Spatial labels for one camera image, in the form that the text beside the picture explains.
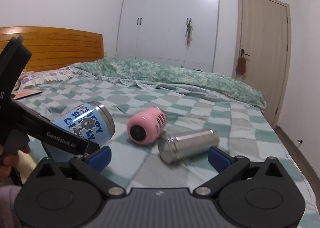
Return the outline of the person's left hand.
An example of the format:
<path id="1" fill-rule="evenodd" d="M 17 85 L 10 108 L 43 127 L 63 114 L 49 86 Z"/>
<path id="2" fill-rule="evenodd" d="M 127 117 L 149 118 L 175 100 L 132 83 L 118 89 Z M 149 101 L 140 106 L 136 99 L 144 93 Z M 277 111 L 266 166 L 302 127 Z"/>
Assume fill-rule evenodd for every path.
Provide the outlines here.
<path id="1" fill-rule="evenodd" d="M 26 175 L 34 163 L 29 154 L 29 145 L 25 145 L 19 152 L 13 154 L 5 152 L 1 146 L 1 182 L 9 177 L 12 168 Z"/>

